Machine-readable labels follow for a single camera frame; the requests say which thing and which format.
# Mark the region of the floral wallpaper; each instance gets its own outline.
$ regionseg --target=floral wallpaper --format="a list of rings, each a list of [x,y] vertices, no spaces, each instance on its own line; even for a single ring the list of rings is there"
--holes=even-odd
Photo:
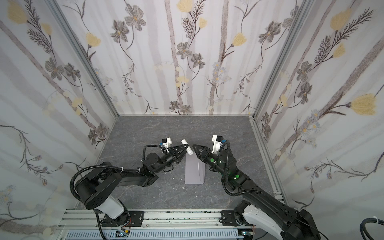
[[[253,114],[301,1],[58,0],[120,114]]]
[[[384,215],[383,10],[315,1],[257,116],[287,201],[329,239]]]
[[[51,239],[115,118],[44,2],[0,6],[0,238]]]

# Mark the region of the wallpapered wall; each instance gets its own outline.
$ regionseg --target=wallpapered wall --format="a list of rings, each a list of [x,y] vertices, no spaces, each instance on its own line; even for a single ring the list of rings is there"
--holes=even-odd
[[[114,117],[44,2],[0,6],[0,238],[50,239]]]
[[[58,0],[120,114],[251,114],[301,1]]]
[[[364,218],[384,218],[383,11],[315,1],[257,116],[287,201],[329,239],[361,239]]]

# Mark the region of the gray table surface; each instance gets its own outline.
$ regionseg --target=gray table surface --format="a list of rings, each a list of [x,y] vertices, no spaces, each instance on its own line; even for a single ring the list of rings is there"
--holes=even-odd
[[[212,148],[212,135],[230,140],[237,166],[266,192],[272,194],[271,184],[257,147],[248,117],[119,117],[101,153],[98,164],[110,162],[114,166],[141,166],[142,149],[148,144],[159,144],[171,137],[172,146],[199,144]],[[161,151],[148,148],[147,154]],[[112,196],[120,199],[128,209],[225,209],[234,208],[242,197],[227,195],[220,182],[221,175],[205,169],[204,184],[185,184],[185,162],[174,165],[174,170],[158,174],[159,179],[149,187],[117,187]]]

